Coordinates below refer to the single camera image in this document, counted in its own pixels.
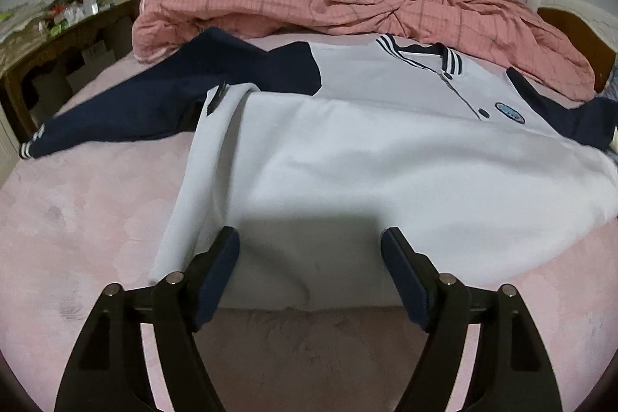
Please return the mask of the white and navy polo shirt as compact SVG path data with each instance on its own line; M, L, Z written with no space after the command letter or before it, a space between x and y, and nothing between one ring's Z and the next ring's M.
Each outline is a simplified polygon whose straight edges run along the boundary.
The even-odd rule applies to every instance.
M616 125L615 102L568 109L438 43L264 50L211 28L48 120L21 154L191 133L151 279L231 226L228 306L325 310L394 302L378 252L390 227L471 285L562 254L616 217Z

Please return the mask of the pink bed sheet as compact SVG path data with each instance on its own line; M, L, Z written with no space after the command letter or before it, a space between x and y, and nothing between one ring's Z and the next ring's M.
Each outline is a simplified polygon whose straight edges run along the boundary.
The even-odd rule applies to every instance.
M293 42L365 44L377 37L290 34L246 43L270 50ZM135 56L121 59L63 113L152 66ZM184 132L86 142L22 161L4 183L1 349L43 410L54 406L72 346L104 286L157 281L151 273L192 141ZM196 337L227 409L392 410L424 336L407 320L384 272L395 293L392 304L325 310L230 307L224 298L233 273L214 319ZM540 330L565 410L576 409L617 349L617 214L545 263L474 287L506 282L522 293Z

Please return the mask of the dark wooden desk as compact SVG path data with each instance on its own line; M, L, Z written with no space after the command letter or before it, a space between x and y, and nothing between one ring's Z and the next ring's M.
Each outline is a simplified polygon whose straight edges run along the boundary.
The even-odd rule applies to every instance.
M22 93L22 81L32 69L56 61L71 49L84 50L103 41L109 29L122 19L131 24L139 15L140 0L129 0L89 17L55 37L48 37L27 49L1 70L1 105L18 141L25 141L37 130Z

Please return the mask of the brown wooden headboard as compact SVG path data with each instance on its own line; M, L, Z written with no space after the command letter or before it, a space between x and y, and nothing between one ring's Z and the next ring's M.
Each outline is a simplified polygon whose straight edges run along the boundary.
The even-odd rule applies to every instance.
M617 50L578 15L554 7L540 7L537 13L544 21L562 31L584 55L594 71L594 90L602 92L612 76Z

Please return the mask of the desk clutter pile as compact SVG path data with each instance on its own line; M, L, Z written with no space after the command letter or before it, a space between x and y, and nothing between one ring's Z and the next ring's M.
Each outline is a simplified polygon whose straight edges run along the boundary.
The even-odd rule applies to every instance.
M105 9L131 0L53 0L45 3L24 3L1 12L1 42L23 31L31 22L42 22L43 32L51 24L53 28L70 27L95 16Z

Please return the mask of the pink plaid quilt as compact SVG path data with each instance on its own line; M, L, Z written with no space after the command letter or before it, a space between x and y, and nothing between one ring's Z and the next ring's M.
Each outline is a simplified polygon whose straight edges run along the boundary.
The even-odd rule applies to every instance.
M330 36L393 34L513 67L574 102L595 95L584 55L518 0L143 0L134 55L156 63L209 27L242 39L294 27Z

